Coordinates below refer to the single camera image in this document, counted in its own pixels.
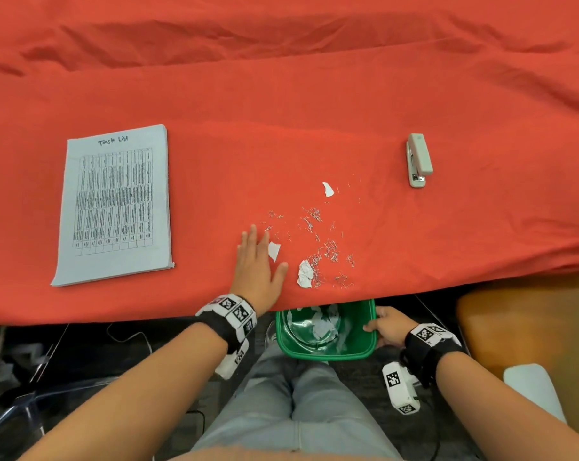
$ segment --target stack of paper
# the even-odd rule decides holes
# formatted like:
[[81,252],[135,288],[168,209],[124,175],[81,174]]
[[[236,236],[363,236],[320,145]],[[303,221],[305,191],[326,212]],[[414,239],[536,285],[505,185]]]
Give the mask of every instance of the stack of paper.
[[51,285],[171,267],[166,128],[68,140]]

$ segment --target jeans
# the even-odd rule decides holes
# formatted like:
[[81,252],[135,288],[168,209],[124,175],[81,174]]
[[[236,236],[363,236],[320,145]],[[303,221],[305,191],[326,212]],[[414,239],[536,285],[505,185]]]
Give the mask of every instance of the jeans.
[[230,445],[401,458],[331,367],[287,357],[276,342],[192,450]]

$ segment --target person's left arm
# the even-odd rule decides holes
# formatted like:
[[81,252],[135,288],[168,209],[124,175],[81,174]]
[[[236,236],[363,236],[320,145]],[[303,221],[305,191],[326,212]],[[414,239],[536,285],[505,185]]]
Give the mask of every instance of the person's left arm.
[[[230,292],[259,317],[281,293],[288,264],[270,279],[269,235],[257,244],[255,225],[243,232]],[[83,403],[22,457],[38,460],[148,461],[226,356],[227,343],[195,323]]]

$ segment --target hand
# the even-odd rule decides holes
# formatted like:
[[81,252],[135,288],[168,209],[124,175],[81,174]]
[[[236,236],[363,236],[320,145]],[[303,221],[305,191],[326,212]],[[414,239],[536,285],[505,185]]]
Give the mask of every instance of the hand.
[[258,317],[270,310],[277,302],[283,280],[288,272],[288,263],[281,263],[277,267],[274,278],[270,281],[268,242],[269,234],[265,232],[258,244],[255,225],[251,225],[248,235],[243,231],[234,281],[230,288],[230,293],[246,299],[251,304]]
[[364,331],[378,331],[377,348],[393,345],[404,348],[404,339],[419,324],[393,307],[377,306],[377,319],[364,325]]

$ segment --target forearm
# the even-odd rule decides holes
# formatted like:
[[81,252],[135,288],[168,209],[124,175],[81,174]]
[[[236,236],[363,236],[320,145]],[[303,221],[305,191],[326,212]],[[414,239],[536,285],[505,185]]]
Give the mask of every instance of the forearm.
[[227,352],[196,323],[87,400],[22,459],[150,460]]
[[469,356],[439,361],[441,394],[490,461],[579,459],[579,435]]

